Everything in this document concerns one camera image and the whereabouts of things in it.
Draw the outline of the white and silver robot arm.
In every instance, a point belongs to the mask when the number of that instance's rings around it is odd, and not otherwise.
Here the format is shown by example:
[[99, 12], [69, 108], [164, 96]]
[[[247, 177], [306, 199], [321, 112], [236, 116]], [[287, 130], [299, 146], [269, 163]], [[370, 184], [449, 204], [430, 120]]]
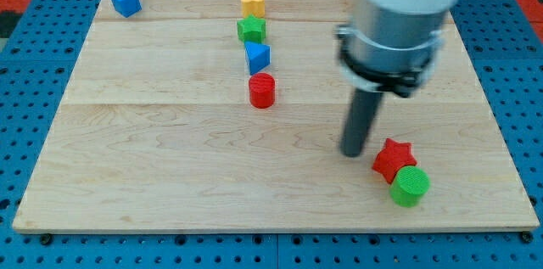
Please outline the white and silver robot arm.
[[431, 77], [441, 26], [457, 0], [354, 0], [336, 29], [343, 75], [356, 89], [407, 98]]

